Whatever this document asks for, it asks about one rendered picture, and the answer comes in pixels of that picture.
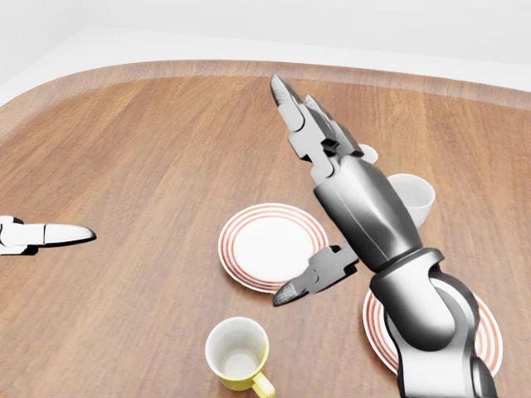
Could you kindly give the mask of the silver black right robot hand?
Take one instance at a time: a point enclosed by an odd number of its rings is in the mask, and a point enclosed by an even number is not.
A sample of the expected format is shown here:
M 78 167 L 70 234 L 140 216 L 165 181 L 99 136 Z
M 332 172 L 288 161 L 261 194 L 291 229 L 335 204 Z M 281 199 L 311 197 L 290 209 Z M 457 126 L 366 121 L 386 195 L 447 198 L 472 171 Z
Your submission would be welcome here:
M 270 90 L 298 158 L 312 164 L 314 195 L 345 239 L 309 258 L 302 275 L 273 296 L 276 307 L 324 291 L 356 273 L 363 262 L 377 273 L 421 248 L 417 228 L 382 171 L 363 160 L 351 133 L 311 95 L 299 97 L 280 76 Z

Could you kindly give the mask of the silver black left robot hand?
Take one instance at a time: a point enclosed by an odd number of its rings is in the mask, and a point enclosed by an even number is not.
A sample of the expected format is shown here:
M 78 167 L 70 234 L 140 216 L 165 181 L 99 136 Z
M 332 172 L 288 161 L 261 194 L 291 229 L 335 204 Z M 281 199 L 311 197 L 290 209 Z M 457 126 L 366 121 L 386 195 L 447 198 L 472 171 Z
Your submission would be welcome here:
M 96 238 L 86 226 L 25 224 L 14 216 L 0 216 L 0 255 L 34 255 L 41 247 L 77 245 Z

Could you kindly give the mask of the white plate with red rings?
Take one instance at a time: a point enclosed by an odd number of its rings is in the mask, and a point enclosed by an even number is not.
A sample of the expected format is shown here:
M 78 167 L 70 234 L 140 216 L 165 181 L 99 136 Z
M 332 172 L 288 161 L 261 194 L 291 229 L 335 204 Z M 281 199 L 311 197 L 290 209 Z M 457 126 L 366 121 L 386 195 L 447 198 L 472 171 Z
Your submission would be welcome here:
M 283 203 L 249 206 L 232 216 L 218 239 L 225 271 L 238 283 L 273 294 L 301 275 L 308 259 L 329 244 L 309 213 Z
M 499 371 L 503 360 L 503 338 L 499 325 L 484 301 L 474 294 L 478 304 L 480 322 L 475 336 L 475 352 L 490 370 L 492 376 Z M 398 354 L 384 322 L 383 305 L 369 290 L 363 302 L 363 327 L 368 342 L 382 363 L 397 374 Z

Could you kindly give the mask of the yellow and white mug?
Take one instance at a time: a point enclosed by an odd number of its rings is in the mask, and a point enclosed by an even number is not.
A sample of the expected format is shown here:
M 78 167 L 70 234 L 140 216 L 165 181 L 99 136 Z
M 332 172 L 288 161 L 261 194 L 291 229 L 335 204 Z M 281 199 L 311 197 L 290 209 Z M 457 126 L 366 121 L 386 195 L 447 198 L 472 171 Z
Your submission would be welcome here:
M 205 343 L 207 364 L 221 383 L 231 391 L 253 390 L 259 398 L 276 398 L 275 388 L 263 374 L 269 351 L 265 329 L 245 317 L 223 320 Z

